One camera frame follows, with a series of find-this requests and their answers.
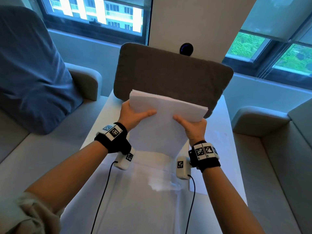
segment person's left hand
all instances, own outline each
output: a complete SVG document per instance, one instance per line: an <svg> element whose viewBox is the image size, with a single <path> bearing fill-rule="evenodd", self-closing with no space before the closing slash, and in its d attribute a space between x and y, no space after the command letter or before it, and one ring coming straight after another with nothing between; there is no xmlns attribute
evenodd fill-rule
<svg viewBox="0 0 312 234"><path fill-rule="evenodd" d="M125 101L121 106L118 122L123 124L129 132L134 127L136 127L140 123L140 121L147 117L153 116L156 113L156 110L148 110L146 112L135 113L135 111L130 107L130 102L128 100Z"/></svg>

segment green foliage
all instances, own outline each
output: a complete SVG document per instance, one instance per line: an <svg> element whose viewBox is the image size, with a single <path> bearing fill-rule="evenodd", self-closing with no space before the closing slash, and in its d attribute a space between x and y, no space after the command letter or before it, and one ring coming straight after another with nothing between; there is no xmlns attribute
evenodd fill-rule
<svg viewBox="0 0 312 234"><path fill-rule="evenodd" d="M312 48L293 44L276 65L311 74Z"/></svg>
<svg viewBox="0 0 312 234"><path fill-rule="evenodd" d="M265 38L239 32L232 43L228 54L252 58Z"/></svg>

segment sofa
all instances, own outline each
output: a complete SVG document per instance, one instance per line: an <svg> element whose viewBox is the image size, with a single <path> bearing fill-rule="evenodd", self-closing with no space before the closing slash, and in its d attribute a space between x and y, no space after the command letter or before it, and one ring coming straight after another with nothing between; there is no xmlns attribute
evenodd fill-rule
<svg viewBox="0 0 312 234"><path fill-rule="evenodd" d="M51 133L29 133L0 110L0 199L18 196L77 152L107 101L107 97L100 95L102 76L97 71L65 65L84 101Z"/></svg>
<svg viewBox="0 0 312 234"><path fill-rule="evenodd" d="M243 107L232 129L248 206L267 234L312 233L312 100Z"/></svg>

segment rolled-up sleeve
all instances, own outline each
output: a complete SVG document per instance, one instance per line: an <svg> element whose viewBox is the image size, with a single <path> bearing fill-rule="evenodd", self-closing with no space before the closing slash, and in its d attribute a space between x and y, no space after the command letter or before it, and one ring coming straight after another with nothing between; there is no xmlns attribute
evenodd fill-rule
<svg viewBox="0 0 312 234"><path fill-rule="evenodd" d="M31 193L0 201L0 234L58 234L60 215Z"/></svg>

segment window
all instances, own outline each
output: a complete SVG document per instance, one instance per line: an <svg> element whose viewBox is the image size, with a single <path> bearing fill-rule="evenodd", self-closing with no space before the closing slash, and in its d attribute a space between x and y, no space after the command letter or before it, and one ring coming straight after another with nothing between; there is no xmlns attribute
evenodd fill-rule
<svg viewBox="0 0 312 234"><path fill-rule="evenodd" d="M37 0L47 28L116 44L148 43L151 1Z"/></svg>
<svg viewBox="0 0 312 234"><path fill-rule="evenodd" d="M312 90L312 0L257 0L223 63Z"/></svg>

